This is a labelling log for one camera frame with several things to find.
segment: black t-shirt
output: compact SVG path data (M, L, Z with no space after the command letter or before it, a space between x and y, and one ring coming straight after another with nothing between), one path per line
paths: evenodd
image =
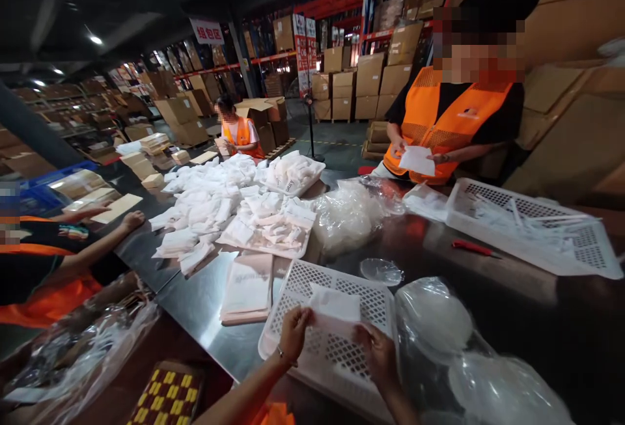
M22 221L19 231L20 243L54 246L74 254L99 239L82 225L54 221ZM62 262L63 256L1 253L0 306L26 302ZM101 285L108 285L126 270L128 267L115 253L106 254L90 268Z
M406 116L406 96L414 79L406 83L401 93L386 113L386 120L393 124L401 124ZM438 100L436 120L451 106L451 103L463 94L472 83L441 83L441 92ZM493 113L478 129L471 142L473 144L486 145L500 142L508 142L516 139L521 128L523 116L523 102L525 101L525 89L523 83L514 83L508 91L506 99L501 107ZM399 176L409 179L408 173Z

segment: person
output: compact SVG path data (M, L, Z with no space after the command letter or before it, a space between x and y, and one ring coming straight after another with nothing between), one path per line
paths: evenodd
M538 1L463 0L436 11L434 65L388 110L391 144L371 175L444 185L459 163L518 136L525 91L513 38ZM407 146L431 150L435 176L400 167Z
M18 228L5 226L0 232L0 323L46 329L128 270L112 251L145 216L126 214L102 238L79 225L106 211L95 206L51 219L25 216Z
M304 347L306 326L314 318L310 308L296 306L285 314L278 348L260 368L217 401L195 425L295 425L285 404L265 404L273 386L292 367ZM378 388L395 423L418 425L419 419L399 381L395 344L371 324L358 325L354 340L363 346L371 379Z
M254 121L236 114L236 106L229 94L224 93L217 99L215 109L221 115L221 136L227 140L230 153L240 152L264 159Z

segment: bracelet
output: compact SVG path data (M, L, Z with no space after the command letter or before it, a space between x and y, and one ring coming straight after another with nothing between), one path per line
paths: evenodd
M288 358L286 358L284 351L280 348L280 344L278 344L278 346L275 348L278 353L280 354L280 358L284 358L286 360L288 360ZM298 362L297 360L295 360L294 362L289 361L289 363L291 364L291 366L293 366L294 368L298 367Z

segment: white plastic basket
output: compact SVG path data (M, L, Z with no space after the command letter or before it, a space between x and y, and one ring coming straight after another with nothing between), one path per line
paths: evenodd
M589 219L579 227L573 238L575 257L495 231L472 216L473 201L469 196L480 195L505 209L514 197L518 212L526 217L556 217L561 215L586 215L576 210L550 204L542 200L517 194L500 187L461 178L456 182L447 201L446 223L485 243L506 251L519 259L556 275L601 275L608 279L623 278L614 250L600 221Z
M312 295L311 282L359 295L362 319L396 338L393 296L383 284L293 260L258 341L258 352L263 359L275 351L280 341L285 313L296 305L308 303ZM291 368L289 374L369 420L373 416L378 422L393 423L371 381L362 347L350 339L308 327L298 363L299 367Z

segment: reflective vest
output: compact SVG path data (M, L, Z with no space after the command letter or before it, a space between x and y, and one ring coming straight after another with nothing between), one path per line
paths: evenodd
M512 83L474 83L437 120L441 84L435 80L432 67L422 68L406 95L402 137L409 145L431 149L432 155L467 147L482 124L501 108L510 88ZM399 162L389 147L384 155L384 166L401 176L408 170L400 168ZM457 166L454 162L437 165L435 176L410 171L410 180L443 185Z
M239 125L236 131L236 141L232 140L232 134L230 133L230 128L228 127L228 125L224 124L223 133L225 134L226 139L228 139L233 144L249 145L250 144L249 121L252 121L252 120L249 118L239 117L239 123L238 123ZM253 148L252 150L240 150L240 153L243 153L245 155L250 155L252 158L265 159L265 154L262 152L262 148L260 147L260 142L257 143L256 148Z
M50 221L38 217L20 217L20 221ZM66 249L39 244L5 245L2 253L40 254L42 256L72 256ZM0 323L47 329L63 316L72 312L86 300L98 293L102 285L89 272L64 286L38 287L26 303L0 306Z

